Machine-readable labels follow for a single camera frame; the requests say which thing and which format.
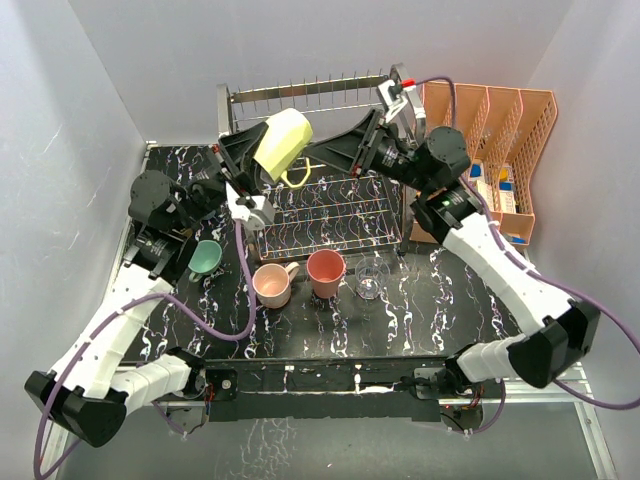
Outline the clear glass cup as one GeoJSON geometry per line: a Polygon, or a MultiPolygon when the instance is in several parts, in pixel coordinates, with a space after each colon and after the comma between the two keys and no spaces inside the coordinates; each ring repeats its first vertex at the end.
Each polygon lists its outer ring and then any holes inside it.
{"type": "Polygon", "coordinates": [[[373,300],[386,285],[390,269],[381,257],[368,257],[356,265],[354,273],[358,295],[365,300],[373,300]]]}

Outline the pink plastic cup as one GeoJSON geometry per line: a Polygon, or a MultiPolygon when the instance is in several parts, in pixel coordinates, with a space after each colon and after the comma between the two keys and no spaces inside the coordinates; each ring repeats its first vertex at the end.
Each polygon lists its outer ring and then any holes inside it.
{"type": "Polygon", "coordinates": [[[321,249],[309,256],[306,269],[314,294],[321,299],[329,299],[338,292],[346,263],[338,251],[321,249]]]}

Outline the pink and cream mug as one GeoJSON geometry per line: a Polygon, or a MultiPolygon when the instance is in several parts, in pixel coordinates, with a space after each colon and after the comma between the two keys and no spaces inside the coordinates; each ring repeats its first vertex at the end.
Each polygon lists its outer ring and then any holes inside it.
{"type": "Polygon", "coordinates": [[[253,275],[252,285],[260,303],[268,309],[284,307],[291,298],[291,282],[297,275],[297,262],[286,266],[265,264],[253,275]]]}

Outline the yellow-green faceted mug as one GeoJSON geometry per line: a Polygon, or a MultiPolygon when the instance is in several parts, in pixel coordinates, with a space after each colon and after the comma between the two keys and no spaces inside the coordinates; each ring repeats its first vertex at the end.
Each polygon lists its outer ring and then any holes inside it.
{"type": "Polygon", "coordinates": [[[291,189],[305,185],[311,175],[311,165],[305,158],[306,172],[298,183],[288,179],[288,169],[299,158],[312,138],[312,126],[305,115],[294,108],[288,108],[270,116],[267,130],[259,143],[254,160],[261,167],[261,176],[271,183],[282,181],[291,189]]]}

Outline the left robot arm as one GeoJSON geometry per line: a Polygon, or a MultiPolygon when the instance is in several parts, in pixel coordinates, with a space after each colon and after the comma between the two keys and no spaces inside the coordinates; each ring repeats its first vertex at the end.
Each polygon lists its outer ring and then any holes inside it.
{"type": "Polygon", "coordinates": [[[202,149],[206,167],[185,186],[158,170],[133,181],[129,215],[137,236],[110,292],[63,357],[26,380],[24,389],[44,419],[101,447],[135,410],[165,395],[194,399],[204,392],[203,361],[179,347],[131,371],[117,368],[187,271],[196,251],[193,230],[222,204],[254,209],[261,201],[255,179],[272,130],[261,122],[202,149]]]}

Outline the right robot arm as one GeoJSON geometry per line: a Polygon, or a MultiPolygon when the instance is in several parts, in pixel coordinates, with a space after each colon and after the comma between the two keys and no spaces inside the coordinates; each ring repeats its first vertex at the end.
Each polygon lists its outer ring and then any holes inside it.
{"type": "Polygon", "coordinates": [[[506,243],[461,180],[470,166],[463,134],[439,126],[412,148],[372,109],[352,129],[303,150],[305,157],[358,177],[369,171],[417,191],[410,208],[422,230],[464,261],[515,318],[519,335],[470,344],[445,362],[442,378],[466,397],[489,379],[545,388],[591,349],[600,312],[537,279],[506,243]]]}

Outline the green ceramic cup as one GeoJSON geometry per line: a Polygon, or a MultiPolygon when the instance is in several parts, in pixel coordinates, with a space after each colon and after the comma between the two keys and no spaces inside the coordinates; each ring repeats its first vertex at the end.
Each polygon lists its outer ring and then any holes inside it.
{"type": "Polygon", "coordinates": [[[196,283],[214,273],[221,263],[222,254],[222,247],[217,241],[200,241],[188,264],[189,281],[196,283]]]}

